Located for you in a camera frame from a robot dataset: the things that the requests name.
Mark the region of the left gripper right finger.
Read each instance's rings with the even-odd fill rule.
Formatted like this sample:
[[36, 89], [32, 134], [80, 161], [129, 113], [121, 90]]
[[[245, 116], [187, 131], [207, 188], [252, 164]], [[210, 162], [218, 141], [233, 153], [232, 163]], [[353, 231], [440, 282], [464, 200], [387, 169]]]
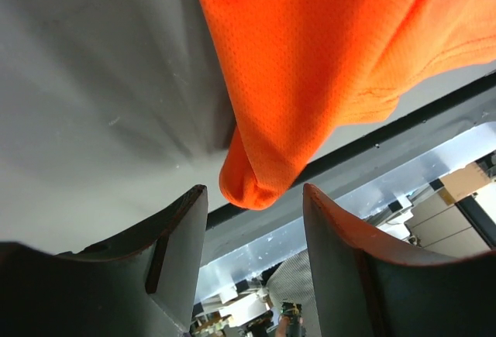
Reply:
[[312, 184], [303, 190], [324, 336], [493, 336], [495, 252], [457, 259], [381, 231]]

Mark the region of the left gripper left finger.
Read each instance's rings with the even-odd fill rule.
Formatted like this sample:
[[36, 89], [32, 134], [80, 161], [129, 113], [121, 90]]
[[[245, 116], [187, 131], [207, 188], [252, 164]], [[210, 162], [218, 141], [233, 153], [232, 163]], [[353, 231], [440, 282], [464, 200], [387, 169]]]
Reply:
[[186, 336], [208, 214], [196, 185], [79, 253], [1, 244], [3, 336]]

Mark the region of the orange t shirt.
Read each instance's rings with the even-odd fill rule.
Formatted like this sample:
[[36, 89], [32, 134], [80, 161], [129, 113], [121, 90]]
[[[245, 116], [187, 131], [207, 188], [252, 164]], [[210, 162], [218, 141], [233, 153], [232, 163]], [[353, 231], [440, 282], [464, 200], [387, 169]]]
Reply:
[[226, 200], [270, 207], [340, 126], [495, 59], [495, 0], [199, 0], [236, 118]]

